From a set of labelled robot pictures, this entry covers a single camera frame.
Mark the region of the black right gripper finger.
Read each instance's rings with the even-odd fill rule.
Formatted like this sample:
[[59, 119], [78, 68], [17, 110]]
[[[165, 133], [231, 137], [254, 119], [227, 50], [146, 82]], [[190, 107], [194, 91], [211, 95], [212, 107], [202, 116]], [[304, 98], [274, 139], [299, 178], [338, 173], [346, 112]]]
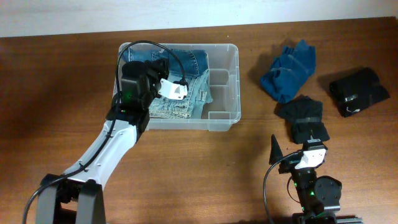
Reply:
[[283, 153], [282, 153], [279, 143], [276, 139], [276, 136], [273, 134], [271, 136], [271, 151], [270, 151], [270, 157], [269, 157], [269, 164], [270, 165], [275, 164], [282, 157], [283, 157]]
[[315, 139], [312, 134], [310, 135], [310, 139], [307, 141], [306, 147], [308, 151], [325, 149], [323, 142], [318, 138]]

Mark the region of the dark blue jeans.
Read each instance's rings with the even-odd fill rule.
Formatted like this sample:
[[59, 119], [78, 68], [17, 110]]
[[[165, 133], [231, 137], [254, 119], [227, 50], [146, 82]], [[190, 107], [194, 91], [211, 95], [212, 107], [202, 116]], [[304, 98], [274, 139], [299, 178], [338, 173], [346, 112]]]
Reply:
[[[197, 78], [208, 69], [208, 55], [204, 50], [180, 50], [171, 49], [180, 60], [184, 70], [185, 78]], [[128, 48], [122, 56], [125, 62], [131, 61], [156, 61], [162, 58], [169, 60], [169, 76], [182, 78], [182, 71], [177, 60], [166, 50], [134, 50]]]

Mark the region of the light blue jeans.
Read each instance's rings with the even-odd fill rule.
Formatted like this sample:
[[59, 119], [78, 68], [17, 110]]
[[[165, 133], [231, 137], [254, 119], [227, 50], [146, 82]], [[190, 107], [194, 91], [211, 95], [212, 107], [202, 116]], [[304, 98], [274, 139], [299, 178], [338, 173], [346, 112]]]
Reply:
[[164, 96], [155, 98], [149, 107], [151, 118], [200, 119], [203, 107], [211, 103], [210, 70], [198, 75], [186, 73], [188, 94], [183, 100], [171, 100]]

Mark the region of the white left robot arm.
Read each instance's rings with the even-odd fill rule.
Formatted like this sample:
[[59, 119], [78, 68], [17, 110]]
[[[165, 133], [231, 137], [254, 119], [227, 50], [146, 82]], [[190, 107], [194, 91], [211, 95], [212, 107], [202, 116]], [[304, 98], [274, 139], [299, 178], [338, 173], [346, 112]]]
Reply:
[[103, 191], [149, 123], [149, 106], [165, 95], [169, 61], [132, 61], [116, 69], [115, 93], [102, 131], [61, 175], [47, 174], [33, 194], [36, 223], [106, 223]]

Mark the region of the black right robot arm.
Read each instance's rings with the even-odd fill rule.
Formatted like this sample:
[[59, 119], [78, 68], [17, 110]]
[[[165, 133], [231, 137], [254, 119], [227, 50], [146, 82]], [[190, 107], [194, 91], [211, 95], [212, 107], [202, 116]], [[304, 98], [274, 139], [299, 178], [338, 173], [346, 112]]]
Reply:
[[316, 168], [325, 162], [328, 148], [320, 139], [311, 138], [300, 150], [283, 155], [274, 135], [271, 136], [269, 164], [263, 180], [263, 199], [266, 213], [270, 216], [266, 198], [266, 181], [271, 170], [279, 166], [280, 174], [290, 174], [302, 212], [292, 215], [292, 223], [362, 223], [359, 217], [337, 217], [340, 211], [342, 183], [330, 176], [317, 176]]

